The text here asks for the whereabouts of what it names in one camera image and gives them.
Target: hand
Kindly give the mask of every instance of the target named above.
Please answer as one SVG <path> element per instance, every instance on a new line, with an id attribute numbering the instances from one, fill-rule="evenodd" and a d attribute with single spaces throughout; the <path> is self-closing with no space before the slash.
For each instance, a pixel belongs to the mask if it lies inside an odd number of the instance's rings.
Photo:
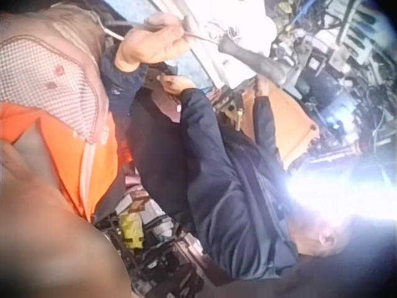
<path id="1" fill-rule="evenodd" d="M 170 14 L 156 14 L 147 23 L 165 26 L 157 32 L 143 29 L 130 30 L 120 44 L 115 59 L 118 69 L 135 71 L 140 63 L 158 63 L 175 59 L 187 52 L 195 39 L 185 37 L 182 21 Z"/>
<path id="2" fill-rule="evenodd" d="M 256 76 L 256 89 L 255 96 L 268 96 L 269 95 L 269 81 L 261 75 Z"/>
<path id="3" fill-rule="evenodd" d="M 160 81 L 164 90 L 173 95 L 180 95 L 183 90 L 196 88 L 195 84 L 184 76 L 166 76 L 162 73 L 157 79 Z"/>

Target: bright light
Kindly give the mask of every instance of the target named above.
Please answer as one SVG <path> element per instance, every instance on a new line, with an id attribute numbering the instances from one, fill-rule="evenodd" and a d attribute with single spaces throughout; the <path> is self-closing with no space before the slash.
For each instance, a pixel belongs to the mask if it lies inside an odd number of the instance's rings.
<path id="1" fill-rule="evenodd" d="M 397 190 L 384 184 L 348 184 L 332 176 L 298 174 L 288 190 L 297 202 L 336 225 L 350 215 L 397 220 Z"/>

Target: dark blue sleeve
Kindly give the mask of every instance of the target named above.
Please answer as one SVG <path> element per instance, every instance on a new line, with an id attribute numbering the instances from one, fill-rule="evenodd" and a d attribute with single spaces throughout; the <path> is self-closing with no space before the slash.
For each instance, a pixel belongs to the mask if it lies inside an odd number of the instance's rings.
<path id="1" fill-rule="evenodd" d="M 181 127 L 188 168 L 187 197 L 197 236 L 232 278 L 267 276 L 269 243 L 259 243 L 236 171 L 226 154 L 211 102 L 198 89 L 182 93 Z"/>
<path id="2" fill-rule="evenodd" d="M 100 62 L 100 76 L 109 98 L 109 109 L 115 121 L 124 122 L 129 117 L 130 106 L 136 92 L 142 87 L 147 65 L 131 73 L 119 70 L 115 64 L 115 55 L 118 46 L 109 47 L 103 54 Z"/>
<path id="3" fill-rule="evenodd" d="M 256 143 L 269 152 L 282 165 L 279 149 L 275 142 L 275 124 L 268 96 L 255 98 L 252 110 Z"/>

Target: orange safety vest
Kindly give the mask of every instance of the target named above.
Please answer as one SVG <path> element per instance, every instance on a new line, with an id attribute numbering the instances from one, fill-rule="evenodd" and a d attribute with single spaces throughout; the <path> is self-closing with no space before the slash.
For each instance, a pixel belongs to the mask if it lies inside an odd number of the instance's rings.
<path id="1" fill-rule="evenodd" d="M 106 120 L 108 131 L 96 145 L 89 183 L 87 202 L 80 196 L 81 161 L 84 140 L 64 123 L 45 111 L 15 104 L 0 106 L 0 139 L 14 143 L 32 125 L 37 124 L 45 145 L 50 152 L 56 172 L 63 186 L 63 195 L 75 213 L 91 221 L 91 215 L 101 197 L 117 175 L 118 157 L 115 125 L 111 114 Z"/>

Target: navy blue jacket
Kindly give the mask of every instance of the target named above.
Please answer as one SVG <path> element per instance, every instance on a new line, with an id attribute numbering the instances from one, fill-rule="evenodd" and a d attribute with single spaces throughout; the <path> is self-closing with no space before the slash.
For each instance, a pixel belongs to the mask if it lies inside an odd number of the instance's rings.
<path id="1" fill-rule="evenodd" d="M 128 117 L 145 66 L 134 73 L 122 73 L 110 63 L 114 59 L 110 54 L 104 57 L 110 57 L 102 61 L 110 109 L 115 118 Z M 289 195 L 275 146 L 269 99 L 260 97 L 254 104 L 256 143 L 231 127 L 219 125 L 211 102 L 200 90 L 185 90 L 181 103 L 186 199 L 195 236 L 232 278 L 276 278 L 297 262 L 298 254 L 285 222 Z M 161 207 L 167 212 L 165 204 Z"/>

